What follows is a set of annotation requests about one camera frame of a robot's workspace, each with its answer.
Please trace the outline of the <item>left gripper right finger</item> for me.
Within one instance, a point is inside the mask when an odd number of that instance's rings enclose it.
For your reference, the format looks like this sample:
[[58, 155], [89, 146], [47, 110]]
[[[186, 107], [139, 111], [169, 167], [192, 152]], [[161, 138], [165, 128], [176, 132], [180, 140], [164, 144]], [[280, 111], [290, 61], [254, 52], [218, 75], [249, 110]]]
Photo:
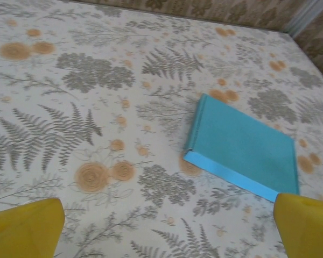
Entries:
[[273, 217], [288, 258], [323, 258], [323, 201], [280, 193]]

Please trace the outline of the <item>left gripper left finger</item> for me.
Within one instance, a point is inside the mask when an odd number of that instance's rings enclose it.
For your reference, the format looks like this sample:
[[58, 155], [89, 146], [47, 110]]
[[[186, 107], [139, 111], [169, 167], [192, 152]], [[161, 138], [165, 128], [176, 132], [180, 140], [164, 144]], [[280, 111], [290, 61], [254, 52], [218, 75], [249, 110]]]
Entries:
[[0, 211], [0, 258], [53, 258], [64, 222], [58, 198]]

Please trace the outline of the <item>blue and white paper box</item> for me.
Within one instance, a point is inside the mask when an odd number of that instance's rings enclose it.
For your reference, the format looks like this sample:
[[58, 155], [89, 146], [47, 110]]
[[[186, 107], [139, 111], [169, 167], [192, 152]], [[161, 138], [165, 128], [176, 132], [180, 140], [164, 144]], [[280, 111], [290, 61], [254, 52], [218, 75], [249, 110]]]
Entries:
[[279, 193], [300, 193], [294, 140], [207, 94], [197, 104], [184, 160], [271, 202]]

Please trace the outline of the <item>floral patterned table cover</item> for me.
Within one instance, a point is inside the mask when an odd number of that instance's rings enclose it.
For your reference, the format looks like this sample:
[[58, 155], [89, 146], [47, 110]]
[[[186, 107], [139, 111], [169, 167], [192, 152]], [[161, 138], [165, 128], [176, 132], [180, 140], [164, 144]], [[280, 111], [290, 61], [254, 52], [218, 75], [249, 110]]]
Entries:
[[270, 201], [182, 159], [202, 94], [293, 138], [323, 201], [323, 76], [290, 36], [0, 0], [0, 211], [60, 198], [54, 258], [287, 258]]

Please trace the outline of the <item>aluminium upright frame post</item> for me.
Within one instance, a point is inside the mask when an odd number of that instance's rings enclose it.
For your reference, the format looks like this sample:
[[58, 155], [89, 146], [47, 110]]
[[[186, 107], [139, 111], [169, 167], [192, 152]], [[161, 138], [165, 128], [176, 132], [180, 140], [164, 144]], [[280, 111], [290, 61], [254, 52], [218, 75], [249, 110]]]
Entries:
[[283, 29], [292, 38], [300, 33], [323, 11], [323, 0], [304, 0], [304, 5], [291, 18]]

